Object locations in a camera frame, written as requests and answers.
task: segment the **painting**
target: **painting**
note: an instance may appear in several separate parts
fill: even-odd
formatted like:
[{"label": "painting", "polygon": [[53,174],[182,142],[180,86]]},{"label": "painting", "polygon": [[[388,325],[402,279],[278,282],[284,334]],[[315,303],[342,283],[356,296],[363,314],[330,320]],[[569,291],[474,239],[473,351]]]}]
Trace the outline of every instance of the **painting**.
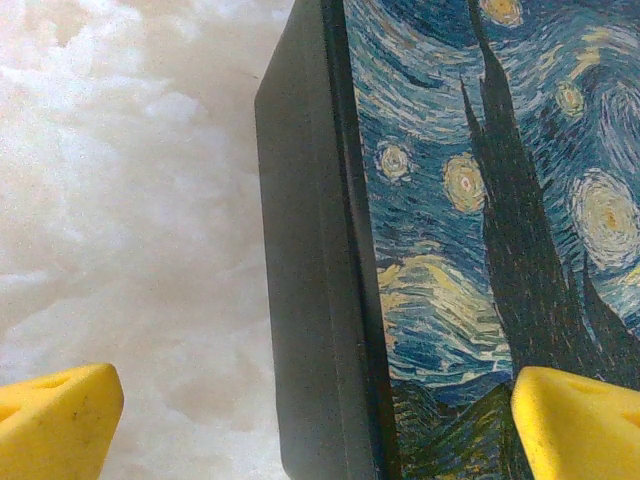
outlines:
[{"label": "painting", "polygon": [[525,366],[640,389],[640,6],[344,0],[407,479],[532,479]]}]

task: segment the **box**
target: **box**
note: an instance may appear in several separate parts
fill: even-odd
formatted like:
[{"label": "box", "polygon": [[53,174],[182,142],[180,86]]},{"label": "box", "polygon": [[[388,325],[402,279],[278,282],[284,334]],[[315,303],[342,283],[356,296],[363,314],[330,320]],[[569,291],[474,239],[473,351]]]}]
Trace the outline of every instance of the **box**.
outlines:
[{"label": "box", "polygon": [[640,389],[640,9],[530,3],[296,2],[256,97],[291,478],[530,479],[520,369]]}]

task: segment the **swirling sky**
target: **swirling sky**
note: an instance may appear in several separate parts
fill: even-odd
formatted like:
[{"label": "swirling sky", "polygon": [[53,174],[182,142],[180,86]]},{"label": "swirling sky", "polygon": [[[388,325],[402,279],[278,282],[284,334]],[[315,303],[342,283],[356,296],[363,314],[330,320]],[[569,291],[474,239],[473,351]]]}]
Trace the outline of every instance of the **swirling sky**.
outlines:
[{"label": "swirling sky", "polygon": [[[558,252],[578,269],[586,251],[605,301],[640,329],[640,7],[592,0],[482,0],[481,6],[546,188]],[[470,291],[468,282],[473,298],[490,304],[483,185],[469,153],[460,91],[462,78],[471,101],[481,104],[484,67],[466,0],[348,0],[345,8],[381,268],[435,255],[450,272],[451,295]],[[499,335],[487,352],[468,329],[439,327],[448,322],[442,312],[463,323],[485,314],[443,310],[442,285],[433,282],[445,277],[433,278],[416,277],[427,293],[393,303],[387,315],[392,370],[420,371],[426,383],[462,381],[452,372],[465,362],[477,375],[508,371]],[[425,322],[431,327],[416,341]],[[452,345],[465,345],[475,360],[447,353],[438,366],[424,356]]]}]

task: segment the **white fluffy surface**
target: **white fluffy surface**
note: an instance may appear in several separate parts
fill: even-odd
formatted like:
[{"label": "white fluffy surface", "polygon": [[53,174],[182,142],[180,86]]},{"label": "white fluffy surface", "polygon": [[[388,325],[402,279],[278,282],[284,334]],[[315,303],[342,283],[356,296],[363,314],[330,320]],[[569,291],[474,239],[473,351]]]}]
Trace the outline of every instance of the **white fluffy surface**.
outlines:
[{"label": "white fluffy surface", "polygon": [[286,478],[253,97],[290,6],[0,2],[0,382],[113,363],[102,478]]}]

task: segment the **starry night painting print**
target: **starry night painting print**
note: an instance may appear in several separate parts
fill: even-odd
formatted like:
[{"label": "starry night painting print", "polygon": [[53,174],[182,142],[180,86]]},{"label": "starry night painting print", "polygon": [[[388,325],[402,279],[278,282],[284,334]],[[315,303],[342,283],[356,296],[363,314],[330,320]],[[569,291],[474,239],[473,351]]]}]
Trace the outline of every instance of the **starry night painting print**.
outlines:
[{"label": "starry night painting print", "polygon": [[532,479],[513,380],[640,389],[640,4],[344,0],[406,479]]}]

